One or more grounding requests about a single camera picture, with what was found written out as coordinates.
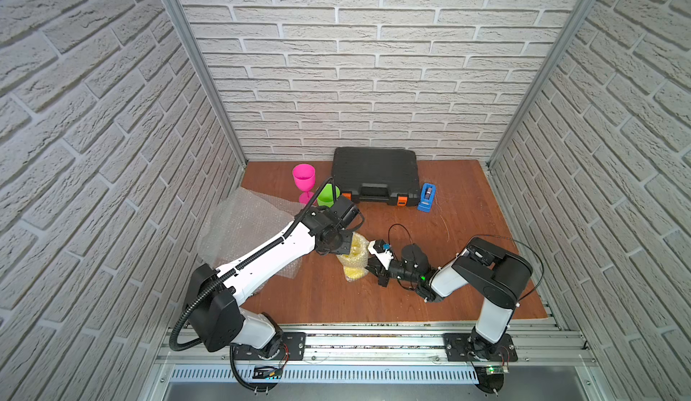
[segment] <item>mounting plate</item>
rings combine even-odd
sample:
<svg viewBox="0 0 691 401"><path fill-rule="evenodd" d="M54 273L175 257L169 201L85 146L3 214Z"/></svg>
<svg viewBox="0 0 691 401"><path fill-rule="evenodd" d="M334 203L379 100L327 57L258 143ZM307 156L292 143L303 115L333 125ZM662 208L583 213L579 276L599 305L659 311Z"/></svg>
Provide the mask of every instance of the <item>mounting plate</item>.
<svg viewBox="0 0 691 401"><path fill-rule="evenodd" d="M468 362L469 360L473 360L472 357L468 357L468 352L471 348L468 345L468 338L470 338L470 336L470 332L445 333L443 335L444 345L446 346L446 359L449 362ZM506 361L506 352L509 353L508 361ZM502 362L502 355L504 356L503 362L516 362L518 360L518 355L514 348L514 341L507 333L501 337L495 348L495 353L489 355L488 361Z"/></svg>
<svg viewBox="0 0 691 401"><path fill-rule="evenodd" d="M288 360L302 360L305 355L305 333L304 332L284 332L283 342L288 346ZM262 360L257 354L257 349L248 345L235 346L235 358L237 360ZM285 357L285 352L279 348L279 352L272 361L280 361Z"/></svg>

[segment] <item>metal vent grille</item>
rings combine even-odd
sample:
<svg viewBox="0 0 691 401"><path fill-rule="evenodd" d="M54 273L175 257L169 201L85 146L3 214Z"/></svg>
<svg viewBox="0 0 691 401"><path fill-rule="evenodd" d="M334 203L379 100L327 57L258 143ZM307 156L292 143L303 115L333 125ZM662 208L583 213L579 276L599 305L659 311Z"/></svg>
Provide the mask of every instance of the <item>metal vent grille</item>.
<svg viewBox="0 0 691 401"><path fill-rule="evenodd" d="M248 382L255 365L238 364L240 377ZM234 382L228 365L176 365L170 382ZM478 377L467 365L376 366L289 364L279 380L283 383L385 383L385 384L477 384Z"/></svg>

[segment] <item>bubble wrap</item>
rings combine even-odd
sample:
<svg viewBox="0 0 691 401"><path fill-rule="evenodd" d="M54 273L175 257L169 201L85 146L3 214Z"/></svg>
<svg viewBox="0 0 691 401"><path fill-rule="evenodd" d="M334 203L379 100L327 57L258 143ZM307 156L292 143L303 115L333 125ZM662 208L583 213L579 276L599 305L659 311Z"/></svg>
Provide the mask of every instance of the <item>bubble wrap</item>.
<svg viewBox="0 0 691 401"><path fill-rule="evenodd" d="M369 272L365 269L367 260L370 258L370 252L367 251L369 244L370 242L363 235L357 232L353 233L350 254L336 256L343 265L343 273L348 281L360 279Z"/></svg>
<svg viewBox="0 0 691 401"><path fill-rule="evenodd" d="M297 202L238 187L204 221L197 253L212 268L241 258L278 234L302 207ZM276 274L295 278L301 261L295 259Z"/></svg>

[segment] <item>black tool case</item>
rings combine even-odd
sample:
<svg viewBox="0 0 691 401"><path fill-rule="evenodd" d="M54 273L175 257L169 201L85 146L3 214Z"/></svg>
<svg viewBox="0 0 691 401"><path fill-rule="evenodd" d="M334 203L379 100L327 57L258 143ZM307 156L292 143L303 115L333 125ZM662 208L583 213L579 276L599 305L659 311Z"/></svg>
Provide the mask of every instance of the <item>black tool case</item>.
<svg viewBox="0 0 691 401"><path fill-rule="evenodd" d="M415 153L383 147L338 147L331 168L341 193L353 202L417 206L420 181Z"/></svg>

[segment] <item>wooden table surface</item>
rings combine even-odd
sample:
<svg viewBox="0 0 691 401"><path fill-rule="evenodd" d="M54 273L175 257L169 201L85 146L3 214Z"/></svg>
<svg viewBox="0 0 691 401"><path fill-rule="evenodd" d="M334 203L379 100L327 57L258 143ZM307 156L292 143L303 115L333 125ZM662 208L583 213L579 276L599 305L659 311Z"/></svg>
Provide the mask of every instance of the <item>wooden table surface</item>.
<svg viewBox="0 0 691 401"><path fill-rule="evenodd" d="M250 162L242 182L248 190L298 201L301 191L292 179L298 162ZM310 162L316 169L316 185L331 172L329 161ZM443 266L463 249L474 234L509 236L509 228L497 205L487 178L477 161L419 161L420 183L436 185L437 194L429 213L417 207L396 207L375 202L361 202L358 207L366 217L358 231L367 240L387 239L391 224L401 223L427 254L430 265ZM517 252L513 242L487 238L507 250ZM391 243L400 256L408 244L408 235L400 227L391 232ZM347 282L343 266L333 255L311 252L303 257L295 279L272 277L243 308L268 313L280 324L338 322L430 322L474 320L479 317L482 295L472 286L464 286L443 302L426 304L415 292L403 290L394 280L387 288L367 274ZM514 318L546 318L547 313L537 293L521 302Z"/></svg>

